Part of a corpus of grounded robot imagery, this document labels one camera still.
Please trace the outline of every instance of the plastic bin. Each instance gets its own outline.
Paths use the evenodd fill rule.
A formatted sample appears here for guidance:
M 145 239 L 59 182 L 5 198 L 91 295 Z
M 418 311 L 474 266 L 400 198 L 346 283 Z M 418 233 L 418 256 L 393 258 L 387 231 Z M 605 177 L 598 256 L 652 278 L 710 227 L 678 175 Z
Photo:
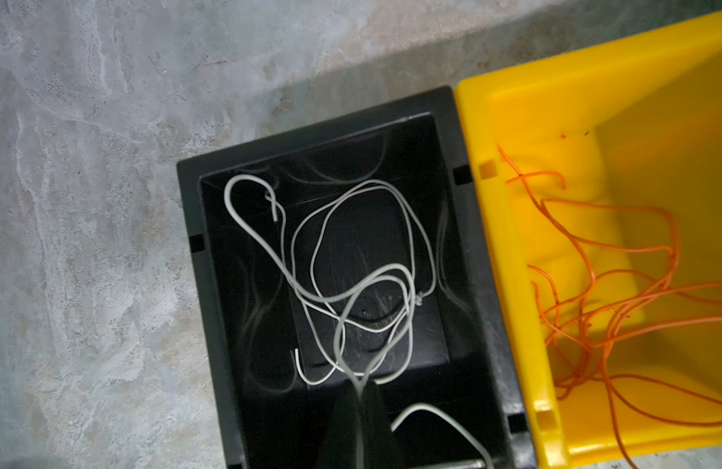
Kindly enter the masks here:
M 497 144 L 525 173 L 556 170 L 567 177 L 567 192 L 551 178 L 533 178 L 542 197 L 670 211 L 682 239 L 673 285 L 722 280 L 722 12 L 465 80 L 456 101 L 540 466 L 620 458 L 601 383 L 585 384 L 561 403 L 555 398 L 552 376 L 566 376 L 567 370 L 544 347 L 547 328 L 526 263 L 547 270 L 563 299 L 580 293 L 588 277 L 571 244 L 538 214 L 525 189 L 506 187 L 515 173 Z M 552 211 L 585 238 L 627 247 L 668 241 L 665 225 L 651 215 L 561 206 Z M 598 272 L 665 272 L 661 254 L 589 252 Z M 598 298 L 606 304 L 645 286 L 619 277 Z M 699 293 L 722 300 L 722 290 Z M 722 308 L 672 295 L 635 314 L 627 327 L 716 314 Z M 609 366 L 722 399 L 722 323 L 619 343 Z M 651 412 L 722 419 L 722 408 L 707 402 L 635 380 L 615 383 Z M 616 407 L 632 455 L 722 444 L 722 427 L 673 426 Z
M 328 365 L 278 269 L 225 210 L 226 181 L 238 173 L 273 184 L 288 213 L 287 233 L 357 181 L 373 177 L 393 183 L 420 217 L 440 262 L 435 293 L 416 309 L 413 361 L 400 378 L 381 387 L 390 418 L 414 402 L 428 402 L 468 428 L 498 467 L 536 466 L 451 89 L 189 158 L 179 163 L 178 172 L 228 467 L 313 467 L 345 380 L 336 373 L 308 387 L 297 376 L 295 347 L 312 378 Z M 278 227 L 262 187 L 238 184 L 233 201 L 277 249 Z M 311 222 L 298 238 L 300 265 L 308 264 L 320 223 Z M 321 289 L 336 293 L 380 265 L 407 264 L 404 233 L 402 216 L 387 193 L 344 204 L 331 218 L 320 251 Z M 434 273 L 426 267 L 425 250 L 416 256 L 423 285 Z M 302 275 L 300 281 L 310 285 Z M 378 285 L 359 298 L 361 308 L 395 306 L 399 292 Z M 331 350 L 334 321 L 315 317 L 315 322 Z M 349 345 L 354 348 L 345 355 L 358 369 L 381 343 L 357 329 L 353 333 Z M 401 350 L 406 341 L 398 345 Z M 403 359 L 403 353 L 392 353 L 378 373 L 397 369 Z M 408 467 L 478 457 L 435 416 L 413 415 L 395 438 Z

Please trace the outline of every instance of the gray marbled surface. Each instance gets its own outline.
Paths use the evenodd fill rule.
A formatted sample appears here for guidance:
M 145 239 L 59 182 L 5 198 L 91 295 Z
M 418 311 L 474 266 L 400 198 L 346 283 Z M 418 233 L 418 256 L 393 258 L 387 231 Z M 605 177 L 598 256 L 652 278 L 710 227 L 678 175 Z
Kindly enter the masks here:
M 223 466 L 178 160 L 721 7 L 0 0 L 0 467 Z

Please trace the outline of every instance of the coiled white cable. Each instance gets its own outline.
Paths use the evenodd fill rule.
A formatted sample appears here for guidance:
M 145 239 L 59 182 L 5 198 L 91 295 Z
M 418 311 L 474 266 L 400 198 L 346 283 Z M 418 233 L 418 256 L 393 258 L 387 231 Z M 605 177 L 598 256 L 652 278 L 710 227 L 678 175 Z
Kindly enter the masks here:
M 244 220 L 239 216 L 239 214 L 235 211 L 233 203 L 231 202 L 231 191 L 235 185 L 235 183 L 238 183 L 239 181 L 252 181 L 254 183 L 261 184 L 266 190 L 267 194 L 265 198 L 270 201 L 271 203 L 271 209 L 272 209 L 272 220 L 277 222 L 278 221 L 278 215 L 277 211 L 281 211 L 282 215 L 282 224 L 281 224 L 281 230 L 280 230 L 280 245 L 281 245 L 281 256 L 279 257 L 274 250 L 270 247 L 270 244 L 265 241 L 265 239 L 262 238 L 256 231 L 252 229 Z M 320 290 L 319 286 L 317 285 L 317 281 L 315 279 L 314 275 L 314 264 L 315 260 L 317 258 L 317 253 L 319 251 L 319 247 L 321 245 L 324 232 L 327 228 L 327 222 L 329 220 L 330 215 L 340 206 L 343 202 L 350 199 L 351 197 L 354 197 L 356 195 L 359 195 L 361 193 L 371 192 L 371 191 L 377 191 L 377 190 L 386 190 L 395 197 L 399 205 L 401 206 L 401 209 L 404 214 L 404 220 L 407 228 L 407 234 L 408 234 L 408 241 L 411 245 L 411 268 L 408 269 L 406 266 L 400 264 L 400 263 L 390 263 L 385 266 L 379 267 L 378 269 L 375 269 L 373 272 L 368 274 L 366 277 L 364 277 L 361 281 L 359 281 L 356 285 L 352 286 L 348 290 L 346 290 L 343 293 L 337 294 L 337 295 L 331 295 L 331 296 L 325 296 L 323 295 Z M 437 279 L 439 277 L 439 271 L 438 266 L 435 265 L 434 262 L 434 255 L 431 252 L 431 243 L 429 242 L 429 238 L 426 236 L 426 232 L 423 229 L 423 226 L 416 217 L 416 214 L 413 212 L 411 206 L 408 204 L 407 200 L 405 200 L 405 197 L 398 191 L 395 186 L 391 185 L 390 183 L 387 183 L 385 181 L 381 181 L 379 179 L 369 179 L 362 183 L 357 184 L 355 187 L 353 187 L 351 190 L 347 191 L 343 195 L 341 195 L 339 198 L 335 199 L 334 201 L 320 207 L 319 209 L 316 209 L 312 213 L 310 213 L 306 218 L 304 218 L 301 223 L 299 224 L 296 231 L 293 233 L 293 237 L 291 239 L 291 271 L 288 271 L 288 268 L 285 265 L 285 255 L 284 255 L 284 236 L 285 236 L 285 223 L 286 223 L 286 216 L 285 216 L 285 210 L 283 206 L 278 203 L 278 201 L 275 198 L 275 192 L 272 189 L 272 186 L 268 184 L 264 179 L 261 179 L 255 175 L 251 174 L 239 174 L 235 175 L 231 179 L 228 180 L 228 183 L 226 183 L 225 190 L 223 193 L 223 199 L 225 202 L 226 210 L 231 215 L 231 217 L 235 220 L 235 222 L 244 230 L 248 235 L 250 235 L 262 248 L 265 250 L 266 253 L 272 258 L 272 260 L 275 262 L 275 265 L 280 269 L 285 279 L 288 281 L 288 283 L 293 287 L 293 292 L 296 294 L 297 298 L 300 300 L 300 303 L 302 305 L 302 308 L 304 310 L 304 314 L 306 315 L 307 320 L 309 321 L 309 326 L 311 328 L 311 332 L 314 336 L 314 339 L 317 343 L 317 346 L 320 349 L 320 352 L 322 353 L 325 360 L 332 365 L 332 368 L 330 369 L 329 373 L 326 374 L 324 377 L 320 378 L 320 380 L 309 380 L 304 375 L 303 371 L 301 370 L 300 363 L 299 363 L 299 353 L 298 349 L 295 349 L 293 351 L 294 353 L 294 359 L 296 361 L 296 367 L 299 372 L 299 375 L 302 380 L 304 380 L 307 384 L 313 385 L 313 384 L 319 384 L 322 383 L 324 380 L 327 380 L 329 376 L 336 370 L 340 369 L 343 372 L 346 373 L 348 379 L 352 382 L 354 388 L 356 389 L 356 393 L 360 397 L 363 394 L 363 389 L 366 386 L 366 383 L 368 382 L 369 377 L 372 373 L 375 372 L 381 365 L 381 363 L 384 361 L 386 354 L 393 349 L 393 347 L 402 340 L 402 338 L 405 336 L 405 334 L 408 334 L 408 348 L 407 348 L 407 355 L 405 362 L 403 366 L 392 373 L 389 376 L 378 378 L 375 380 L 375 382 L 379 384 L 388 383 L 392 380 L 395 380 L 400 374 L 405 371 L 405 369 L 408 367 L 408 365 L 411 362 L 411 356 L 413 353 L 413 327 L 412 327 L 412 320 L 413 320 L 413 314 L 415 312 L 416 306 L 422 304 L 422 300 L 427 295 L 430 295 L 437 284 Z M 295 244 L 296 244 L 296 238 L 299 231 L 302 229 L 302 227 L 306 224 L 308 220 L 310 220 L 315 215 L 321 213 L 322 211 L 329 209 L 328 213 L 325 215 L 325 219 L 322 223 L 322 228 L 320 230 L 320 235 L 317 241 L 317 245 L 315 246 L 314 252 L 311 256 L 311 263 L 310 263 L 310 270 L 309 275 L 311 278 L 311 283 L 313 287 L 315 288 L 316 294 L 313 294 L 309 292 L 306 288 L 300 285 L 299 281 L 296 279 L 296 259 L 295 259 Z M 425 291 L 419 292 L 418 294 L 415 293 L 415 271 L 416 271 L 416 264 L 414 259 L 414 249 L 413 249 L 413 231 L 411 229 L 411 222 L 410 217 L 413 219 L 416 226 L 421 231 L 422 238 L 424 240 L 424 243 L 426 245 L 426 250 L 429 255 L 429 261 L 431 263 L 431 285 L 429 288 Z M 441 227 L 438 229 L 438 238 L 441 237 L 441 233 L 439 231 L 441 230 Z M 396 277 L 393 275 L 388 274 L 388 272 L 394 272 L 399 271 L 404 279 L 401 279 L 400 277 Z M 347 319 L 348 314 L 350 314 L 350 310 L 356 303 L 356 300 L 358 299 L 358 296 L 366 289 L 367 286 L 374 285 L 376 283 L 382 282 L 382 281 L 391 281 L 398 286 L 400 286 L 402 297 L 404 299 L 404 305 L 401 307 L 400 311 L 395 315 L 395 318 L 389 322 L 388 324 L 385 324 L 385 326 L 381 328 L 371 328 L 368 326 L 365 326 L 363 324 L 356 323 L 356 321 L 352 321 Z M 338 316 L 335 309 L 330 305 L 330 303 L 335 303 L 337 301 L 348 299 L 345 307 L 343 308 L 342 313 Z M 310 301 L 324 304 L 327 309 L 324 309 L 318 305 L 315 305 L 314 303 L 310 303 Z M 335 334 L 332 338 L 332 351 L 335 353 L 336 361 L 333 361 L 331 357 L 327 354 L 327 352 L 322 347 L 322 344 L 319 340 L 319 336 L 317 333 L 317 330 L 315 328 L 315 325 L 313 321 L 311 320 L 311 316 L 309 315 L 309 308 L 313 308 L 323 314 L 326 314 L 334 319 L 337 319 L 338 324 L 335 328 Z M 398 328 L 400 324 L 402 324 L 403 319 L 406 321 L 404 322 L 404 325 L 402 329 L 398 332 Z M 350 366 L 343 360 L 343 349 L 345 347 L 345 324 L 351 324 L 353 326 L 356 326 L 360 329 L 373 332 L 373 333 L 382 333 L 384 331 L 389 330 L 392 328 L 392 333 L 390 333 L 390 337 L 387 341 L 387 343 L 382 347 L 380 351 L 378 351 L 372 359 L 369 361 L 369 363 L 366 365 L 366 369 L 363 371 L 363 373 L 359 373 L 356 371 L 353 371 L 350 369 Z M 417 410 L 427 410 L 429 412 L 432 412 L 433 414 L 438 415 L 442 419 L 444 419 L 446 422 L 448 422 L 452 427 L 454 427 L 458 432 L 460 432 L 461 435 L 463 435 L 473 446 L 474 448 L 481 454 L 483 457 L 484 462 L 486 463 L 487 467 L 489 469 L 493 469 L 494 464 L 491 460 L 491 456 L 488 454 L 488 451 L 486 451 L 486 448 L 483 447 L 479 443 L 478 440 L 476 440 L 463 426 L 461 426 L 456 420 L 451 418 L 448 414 L 444 413 L 442 410 L 429 405 L 429 404 L 423 404 L 418 403 L 414 404 L 405 410 L 403 410 L 400 415 L 393 421 L 393 424 L 391 426 L 392 431 L 395 431 L 397 427 L 400 426 L 400 424 L 405 420 L 409 415 L 411 415 L 413 412 Z

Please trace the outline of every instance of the black plastic container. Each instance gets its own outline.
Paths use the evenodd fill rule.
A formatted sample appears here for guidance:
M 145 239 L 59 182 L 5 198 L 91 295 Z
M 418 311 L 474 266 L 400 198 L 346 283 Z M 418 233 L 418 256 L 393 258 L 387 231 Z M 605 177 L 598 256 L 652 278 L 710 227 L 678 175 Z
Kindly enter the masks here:
M 414 233 L 416 287 L 425 288 L 435 276 L 437 288 L 416 309 L 411 364 L 381 387 L 390 419 L 412 403 L 427 402 L 466 427 L 497 467 L 536 466 L 451 89 L 189 158 L 179 162 L 178 172 L 228 467 L 312 467 L 345 380 L 336 372 L 308 387 L 297 376 L 296 347 L 310 378 L 329 366 L 279 270 L 225 209 L 225 183 L 240 173 L 259 175 L 275 188 L 288 213 L 287 242 L 304 216 L 357 182 L 394 184 L 429 234 L 438 266 L 431 272 Z M 263 188 L 238 183 L 232 201 L 278 251 L 279 225 L 272 222 Z M 322 218 L 297 239 L 303 285 L 310 284 L 308 259 Z M 330 219 L 315 270 L 322 292 L 346 290 L 386 263 L 409 264 L 404 230 L 402 213 L 386 192 L 341 206 Z M 384 315 L 396 308 L 400 293 L 388 284 L 368 288 L 354 311 Z M 331 351 L 334 321 L 312 317 Z M 348 330 L 353 332 L 344 355 L 363 369 L 382 339 Z M 377 374 L 397 369 L 406 346 L 405 338 Z M 408 467 L 479 457 L 433 415 L 412 415 L 395 439 Z

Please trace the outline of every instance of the yellow bin wall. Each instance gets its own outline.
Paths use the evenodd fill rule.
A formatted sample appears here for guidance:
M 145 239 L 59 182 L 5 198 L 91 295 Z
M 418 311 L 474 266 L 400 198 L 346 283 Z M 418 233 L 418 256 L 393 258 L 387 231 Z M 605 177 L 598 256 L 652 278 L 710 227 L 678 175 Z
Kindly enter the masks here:
M 531 280 L 539 283 L 544 305 L 552 298 L 545 281 L 526 264 L 549 272 L 563 299 L 581 293 L 589 280 L 572 245 L 536 211 L 522 185 L 505 185 L 515 173 L 497 153 L 497 144 L 524 173 L 556 170 L 566 176 L 566 192 L 552 177 L 531 179 L 539 197 L 670 211 L 681 232 L 682 256 L 672 286 L 722 280 L 722 12 L 470 78 L 458 85 L 456 99 L 540 466 L 619 458 L 602 383 L 586 383 L 569 399 L 556 400 L 552 376 L 568 373 L 543 345 L 548 332 Z M 557 205 L 551 210 L 584 238 L 627 247 L 669 242 L 665 223 L 648 213 Z M 652 276 L 665 272 L 661 253 L 592 247 L 588 253 L 598 273 L 624 268 Z M 603 304 L 647 286 L 630 277 L 608 278 L 593 294 Z M 722 290 L 697 294 L 722 300 Z M 626 327 L 717 314 L 722 307 L 670 295 L 634 314 Z M 722 399 L 722 323 L 620 342 L 609 370 Z M 635 380 L 615 384 L 633 404 L 654 414 L 698 422 L 722 419 L 722 408 L 666 388 Z M 668 425 L 616 402 L 632 455 L 722 444 L 722 427 Z

